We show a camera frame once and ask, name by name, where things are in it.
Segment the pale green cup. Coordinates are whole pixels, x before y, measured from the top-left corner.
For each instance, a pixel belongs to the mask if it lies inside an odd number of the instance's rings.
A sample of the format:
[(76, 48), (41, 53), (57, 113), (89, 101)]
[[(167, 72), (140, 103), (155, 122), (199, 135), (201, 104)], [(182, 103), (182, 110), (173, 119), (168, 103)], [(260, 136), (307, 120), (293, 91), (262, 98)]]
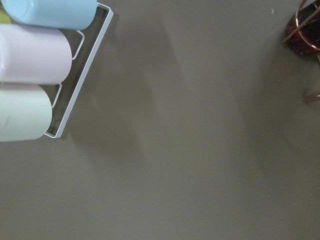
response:
[(52, 121), (52, 104), (39, 85), (0, 85), (0, 141), (35, 140)]

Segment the light blue cup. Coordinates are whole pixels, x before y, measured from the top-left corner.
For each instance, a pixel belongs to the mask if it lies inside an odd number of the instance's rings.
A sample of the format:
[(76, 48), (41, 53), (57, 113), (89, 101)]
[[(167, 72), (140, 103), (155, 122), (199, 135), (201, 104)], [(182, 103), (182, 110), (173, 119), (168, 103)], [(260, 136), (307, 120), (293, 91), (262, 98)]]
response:
[(7, 14), (25, 25), (83, 30), (93, 21), (96, 0), (2, 0)]

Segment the lilac pink cup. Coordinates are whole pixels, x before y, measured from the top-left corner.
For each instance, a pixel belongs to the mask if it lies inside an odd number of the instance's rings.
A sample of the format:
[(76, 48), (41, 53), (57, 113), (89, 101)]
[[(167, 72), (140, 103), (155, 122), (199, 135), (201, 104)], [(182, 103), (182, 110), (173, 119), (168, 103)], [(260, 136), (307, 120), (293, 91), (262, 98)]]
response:
[(58, 85), (69, 75), (72, 51), (58, 29), (23, 24), (0, 25), (0, 81)]

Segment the yellow cup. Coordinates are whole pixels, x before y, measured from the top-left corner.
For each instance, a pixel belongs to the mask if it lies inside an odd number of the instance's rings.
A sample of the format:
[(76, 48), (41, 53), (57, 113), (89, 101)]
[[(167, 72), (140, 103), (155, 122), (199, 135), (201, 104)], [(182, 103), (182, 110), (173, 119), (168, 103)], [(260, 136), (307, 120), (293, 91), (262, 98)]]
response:
[(0, 24), (11, 24), (9, 15), (2, 8), (0, 8)]

